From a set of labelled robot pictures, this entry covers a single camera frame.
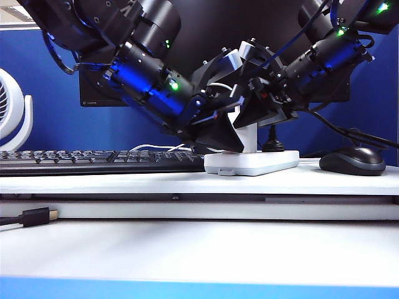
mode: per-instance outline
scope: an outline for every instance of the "black keyboard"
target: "black keyboard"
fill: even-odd
[[[0,151],[0,176],[55,176],[204,171],[189,151]]]

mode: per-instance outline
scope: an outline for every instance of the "black robotic arm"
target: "black robotic arm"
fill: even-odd
[[[234,122],[242,128],[295,119],[296,111],[327,95],[323,108],[358,64],[373,60],[367,51],[373,40],[358,30],[387,34],[399,21],[394,0],[306,0],[299,22],[314,45],[292,64],[278,59],[282,51],[275,54],[249,40],[239,52],[223,48],[188,80],[162,61],[181,27],[167,0],[18,1],[43,30],[65,72],[101,71],[99,86],[109,84],[126,103],[142,106],[184,142],[235,152],[244,146],[228,119],[230,109],[242,106]],[[369,45],[362,39],[369,39]],[[74,69],[62,65],[52,43],[76,54]],[[115,48],[110,65],[86,62],[110,45]],[[257,68],[245,73],[248,62]],[[217,93],[210,87],[240,68],[242,76],[232,91]],[[260,70],[266,70],[262,77]]]

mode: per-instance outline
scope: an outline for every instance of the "desk fan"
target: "desk fan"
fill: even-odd
[[[0,146],[1,151],[15,151],[21,147],[31,134],[33,127],[32,96],[24,99],[18,83],[5,70],[0,69],[0,140],[13,132],[25,117],[17,135]]]

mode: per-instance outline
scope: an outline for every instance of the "computer mouse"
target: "computer mouse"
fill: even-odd
[[[323,170],[353,176],[380,176],[386,167],[380,155],[369,148],[342,148],[320,160]]]

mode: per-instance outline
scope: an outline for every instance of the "white stand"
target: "white stand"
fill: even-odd
[[[231,122],[239,115],[239,107],[234,113],[229,113]],[[257,124],[235,129],[244,145],[242,153],[223,152],[207,154],[204,167],[207,173],[220,176],[259,176],[299,164],[298,151],[283,151],[279,153],[262,153],[257,151]]]

